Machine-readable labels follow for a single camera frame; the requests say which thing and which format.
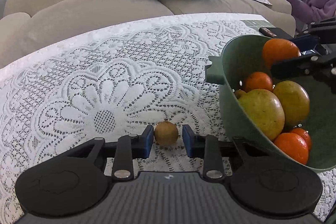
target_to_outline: person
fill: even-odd
[[[287,1],[292,5],[292,16],[307,25],[335,16],[336,0]]]

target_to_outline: beige couch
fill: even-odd
[[[260,14],[293,35],[291,5],[286,0],[269,1],[270,7],[253,0],[7,0],[0,20],[0,67],[91,30],[177,14]]]

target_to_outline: yellow-green fruit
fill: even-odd
[[[236,90],[235,92],[233,92],[236,96],[237,99],[239,99],[240,97],[242,97],[244,94],[246,94],[245,91],[243,90]]]
[[[175,124],[164,121],[157,124],[154,130],[154,138],[159,145],[169,146],[177,141],[179,131]]]
[[[279,99],[268,90],[251,90],[239,100],[255,125],[273,141],[285,124],[285,114]]]
[[[273,93],[280,100],[285,112],[287,126],[296,126],[307,118],[310,105],[309,96],[298,83],[293,81],[280,82],[274,87]]]

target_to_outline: table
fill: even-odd
[[[233,37],[271,26],[262,16],[193,14],[128,22],[43,48],[0,70],[0,223],[21,214],[14,185],[29,167],[94,137],[116,141],[168,119],[225,140],[218,86],[205,83],[209,55]],[[227,175],[228,159],[223,158]],[[134,170],[200,170],[181,137],[154,144]],[[111,172],[109,161],[105,173]],[[335,201],[335,170],[320,174],[324,194],[315,214]]]

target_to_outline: green bowl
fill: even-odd
[[[206,66],[205,76],[206,82],[220,85],[220,112],[229,139],[245,137],[288,157],[256,127],[232,92],[232,89],[239,90],[240,81],[255,71],[270,75],[262,58],[263,46],[269,39],[260,35],[242,35],[232,39],[220,57],[209,56],[212,65]],[[316,173],[331,170],[336,167],[336,95],[331,93],[330,87],[311,76],[289,80],[303,86],[310,97],[310,113],[302,122],[312,140],[307,166]]]

